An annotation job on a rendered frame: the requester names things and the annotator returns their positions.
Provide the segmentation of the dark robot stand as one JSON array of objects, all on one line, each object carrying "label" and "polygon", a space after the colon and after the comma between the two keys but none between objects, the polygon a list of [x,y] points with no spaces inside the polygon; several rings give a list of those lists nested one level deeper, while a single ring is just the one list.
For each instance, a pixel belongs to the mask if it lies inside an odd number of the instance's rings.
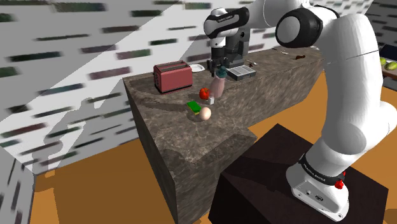
[{"label": "dark robot stand", "polygon": [[382,224],[388,189],[350,167],[347,216],[334,222],[291,193],[286,169],[311,143],[274,125],[220,175],[209,219],[212,224]]}]

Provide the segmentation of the red toaster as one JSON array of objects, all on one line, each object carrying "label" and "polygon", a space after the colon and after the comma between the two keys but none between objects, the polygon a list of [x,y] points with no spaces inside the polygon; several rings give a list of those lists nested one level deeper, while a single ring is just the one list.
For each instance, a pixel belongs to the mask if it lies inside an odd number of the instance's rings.
[{"label": "red toaster", "polygon": [[193,85],[192,68],[183,60],[153,66],[153,81],[161,94],[168,94]]}]

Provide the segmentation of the green yellow sponge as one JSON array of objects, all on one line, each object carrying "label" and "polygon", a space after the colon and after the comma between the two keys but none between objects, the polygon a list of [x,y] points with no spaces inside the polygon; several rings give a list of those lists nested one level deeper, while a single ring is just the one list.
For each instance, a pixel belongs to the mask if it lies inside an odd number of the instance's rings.
[{"label": "green yellow sponge", "polygon": [[186,105],[193,111],[195,115],[200,113],[201,107],[196,101],[187,102]]}]

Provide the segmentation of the beige egg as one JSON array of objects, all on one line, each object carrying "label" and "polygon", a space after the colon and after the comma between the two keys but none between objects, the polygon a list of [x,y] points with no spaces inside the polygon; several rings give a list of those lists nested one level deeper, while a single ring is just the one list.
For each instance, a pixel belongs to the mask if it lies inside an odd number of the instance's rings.
[{"label": "beige egg", "polygon": [[206,121],[206,120],[210,119],[211,114],[212,114],[212,112],[208,107],[203,107],[203,108],[201,108],[198,115],[201,120]]}]

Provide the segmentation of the grey black coffee machine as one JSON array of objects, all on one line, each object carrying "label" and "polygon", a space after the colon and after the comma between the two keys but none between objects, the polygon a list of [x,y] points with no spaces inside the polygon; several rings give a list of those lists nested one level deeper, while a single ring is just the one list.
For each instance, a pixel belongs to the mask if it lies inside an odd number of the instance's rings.
[{"label": "grey black coffee machine", "polygon": [[225,67],[229,77],[235,81],[256,75],[256,71],[245,65],[244,57],[249,50],[250,28],[239,28],[233,36],[226,37]]}]

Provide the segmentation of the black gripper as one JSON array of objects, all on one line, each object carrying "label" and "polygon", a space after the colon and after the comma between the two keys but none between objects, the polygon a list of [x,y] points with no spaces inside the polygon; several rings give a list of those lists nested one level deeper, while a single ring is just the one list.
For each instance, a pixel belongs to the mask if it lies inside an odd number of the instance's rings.
[{"label": "black gripper", "polygon": [[212,77],[214,77],[215,64],[219,64],[218,69],[226,69],[227,63],[224,60],[225,49],[223,47],[211,48],[211,60],[207,60],[206,63]]}]

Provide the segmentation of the pink bottle with teal cap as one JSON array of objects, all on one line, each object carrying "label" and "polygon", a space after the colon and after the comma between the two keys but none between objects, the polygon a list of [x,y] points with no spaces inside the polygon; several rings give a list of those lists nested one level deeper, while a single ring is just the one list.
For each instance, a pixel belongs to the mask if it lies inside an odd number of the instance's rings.
[{"label": "pink bottle with teal cap", "polygon": [[221,97],[225,87],[226,77],[227,77],[227,70],[224,66],[221,66],[219,69],[216,70],[214,79],[212,80],[209,89],[210,97],[213,98]]}]

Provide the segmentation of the dark side table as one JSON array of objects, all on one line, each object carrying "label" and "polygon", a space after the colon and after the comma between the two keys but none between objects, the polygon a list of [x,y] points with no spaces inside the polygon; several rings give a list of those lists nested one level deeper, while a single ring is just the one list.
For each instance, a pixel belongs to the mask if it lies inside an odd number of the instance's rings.
[{"label": "dark side table", "polygon": [[[397,46],[384,45],[379,51],[380,57],[386,59],[388,62],[397,62]],[[397,92],[397,69],[394,71],[387,71],[382,66],[382,75],[384,77],[383,86]]]}]

